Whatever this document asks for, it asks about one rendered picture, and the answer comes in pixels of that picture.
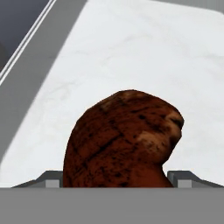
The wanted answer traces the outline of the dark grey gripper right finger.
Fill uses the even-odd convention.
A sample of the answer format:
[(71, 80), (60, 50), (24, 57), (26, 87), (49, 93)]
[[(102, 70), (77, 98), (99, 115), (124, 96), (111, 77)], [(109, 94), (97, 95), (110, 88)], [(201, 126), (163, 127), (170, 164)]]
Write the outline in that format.
[(167, 178), (176, 188), (224, 188), (224, 185), (201, 179), (191, 171), (168, 171)]

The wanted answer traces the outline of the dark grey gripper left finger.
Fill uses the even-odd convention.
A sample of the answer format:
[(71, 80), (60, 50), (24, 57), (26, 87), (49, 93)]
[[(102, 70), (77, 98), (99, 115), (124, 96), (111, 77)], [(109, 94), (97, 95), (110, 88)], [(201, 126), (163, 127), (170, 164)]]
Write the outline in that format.
[(63, 171), (45, 171), (38, 178), (15, 185), (15, 188), (61, 188)]

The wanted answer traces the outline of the brown grilled steak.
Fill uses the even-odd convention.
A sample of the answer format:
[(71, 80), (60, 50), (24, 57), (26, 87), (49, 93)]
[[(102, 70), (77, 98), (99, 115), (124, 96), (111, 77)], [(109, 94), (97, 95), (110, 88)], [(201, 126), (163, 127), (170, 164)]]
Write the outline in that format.
[(182, 136), (184, 118), (170, 103), (119, 91), (89, 108), (68, 139), (64, 187), (151, 187), (172, 184), (163, 172)]

